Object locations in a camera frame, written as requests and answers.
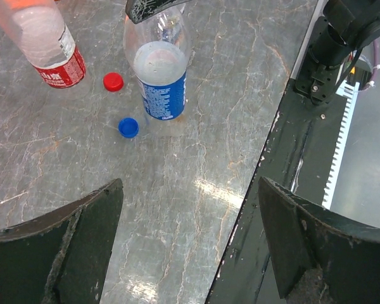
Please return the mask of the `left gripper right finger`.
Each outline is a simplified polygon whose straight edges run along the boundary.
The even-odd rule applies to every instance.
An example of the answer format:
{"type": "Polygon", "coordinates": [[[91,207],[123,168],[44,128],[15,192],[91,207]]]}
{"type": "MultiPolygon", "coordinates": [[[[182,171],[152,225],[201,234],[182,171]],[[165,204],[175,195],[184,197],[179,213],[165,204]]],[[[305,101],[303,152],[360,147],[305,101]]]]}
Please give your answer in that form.
{"type": "Polygon", "coordinates": [[[258,201],[280,298],[380,303],[380,228],[303,199],[262,177],[258,201]]]}

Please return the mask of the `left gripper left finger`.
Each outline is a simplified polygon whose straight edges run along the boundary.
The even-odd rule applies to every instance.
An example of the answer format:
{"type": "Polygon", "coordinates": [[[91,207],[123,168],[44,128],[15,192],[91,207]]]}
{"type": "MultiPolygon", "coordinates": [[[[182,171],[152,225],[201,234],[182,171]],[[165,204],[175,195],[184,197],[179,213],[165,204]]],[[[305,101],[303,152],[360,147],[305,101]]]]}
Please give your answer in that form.
{"type": "Polygon", "coordinates": [[[115,179],[0,230],[0,303],[99,303],[123,199],[115,179]]]}

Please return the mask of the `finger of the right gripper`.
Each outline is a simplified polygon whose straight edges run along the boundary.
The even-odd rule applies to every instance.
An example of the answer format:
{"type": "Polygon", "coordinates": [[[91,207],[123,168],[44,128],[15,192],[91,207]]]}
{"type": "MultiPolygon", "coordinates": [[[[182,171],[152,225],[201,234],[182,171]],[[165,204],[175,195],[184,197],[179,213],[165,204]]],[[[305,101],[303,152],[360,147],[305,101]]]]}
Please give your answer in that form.
{"type": "Polygon", "coordinates": [[[148,18],[173,6],[183,6],[190,0],[128,0],[125,13],[133,23],[141,23],[148,18]]]}

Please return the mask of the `clear bottle blue label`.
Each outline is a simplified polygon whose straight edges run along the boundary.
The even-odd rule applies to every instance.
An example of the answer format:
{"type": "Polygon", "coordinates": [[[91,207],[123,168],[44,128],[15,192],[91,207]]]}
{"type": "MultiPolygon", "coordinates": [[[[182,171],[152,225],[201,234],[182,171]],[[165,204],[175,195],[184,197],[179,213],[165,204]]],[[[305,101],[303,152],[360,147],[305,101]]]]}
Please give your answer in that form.
{"type": "Polygon", "coordinates": [[[138,24],[127,18],[123,49],[137,79],[148,129],[159,136],[181,135],[192,49],[182,10],[173,6],[138,24]]]}

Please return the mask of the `red bottle cap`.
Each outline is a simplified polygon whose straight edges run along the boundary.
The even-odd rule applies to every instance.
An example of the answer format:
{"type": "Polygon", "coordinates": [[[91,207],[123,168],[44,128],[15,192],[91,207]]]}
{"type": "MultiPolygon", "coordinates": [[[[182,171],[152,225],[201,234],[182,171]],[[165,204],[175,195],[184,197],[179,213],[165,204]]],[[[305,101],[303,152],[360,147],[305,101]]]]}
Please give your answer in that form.
{"type": "Polygon", "coordinates": [[[124,80],[119,73],[110,72],[103,77],[103,85],[107,91],[117,92],[124,87],[124,80]]]}

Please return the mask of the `clear bottle red label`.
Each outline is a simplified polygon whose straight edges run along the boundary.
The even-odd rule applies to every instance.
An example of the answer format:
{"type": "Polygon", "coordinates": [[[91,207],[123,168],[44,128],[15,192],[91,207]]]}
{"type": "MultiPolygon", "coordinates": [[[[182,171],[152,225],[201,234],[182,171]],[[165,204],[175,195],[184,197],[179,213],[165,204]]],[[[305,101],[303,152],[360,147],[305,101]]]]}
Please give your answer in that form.
{"type": "Polygon", "coordinates": [[[0,26],[47,85],[66,89],[86,76],[83,56],[55,1],[0,1],[0,26]]]}

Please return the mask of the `blue bottle cap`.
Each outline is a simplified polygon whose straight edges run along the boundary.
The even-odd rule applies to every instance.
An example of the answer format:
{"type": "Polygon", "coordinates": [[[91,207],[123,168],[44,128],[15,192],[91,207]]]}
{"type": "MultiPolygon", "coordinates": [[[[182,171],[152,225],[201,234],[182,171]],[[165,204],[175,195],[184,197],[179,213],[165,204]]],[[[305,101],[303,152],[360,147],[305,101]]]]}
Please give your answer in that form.
{"type": "Polygon", "coordinates": [[[125,117],[119,121],[118,131],[125,138],[133,138],[139,132],[139,124],[134,118],[125,117]]]}

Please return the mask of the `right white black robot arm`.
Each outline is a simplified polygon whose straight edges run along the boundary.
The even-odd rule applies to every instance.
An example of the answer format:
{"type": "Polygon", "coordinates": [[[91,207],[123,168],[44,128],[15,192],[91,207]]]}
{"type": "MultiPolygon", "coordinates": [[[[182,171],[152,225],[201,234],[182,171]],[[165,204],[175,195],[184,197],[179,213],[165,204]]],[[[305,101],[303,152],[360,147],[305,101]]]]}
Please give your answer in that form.
{"type": "MultiPolygon", "coordinates": [[[[123,47],[134,70],[144,109],[157,120],[173,120],[186,105],[186,72],[191,37],[182,14],[182,1],[127,1],[123,47]]],[[[311,36],[293,91],[282,105],[307,100],[325,106],[349,70],[336,78],[335,70],[380,37],[380,1],[328,1],[323,10],[326,26],[311,36]]]]}

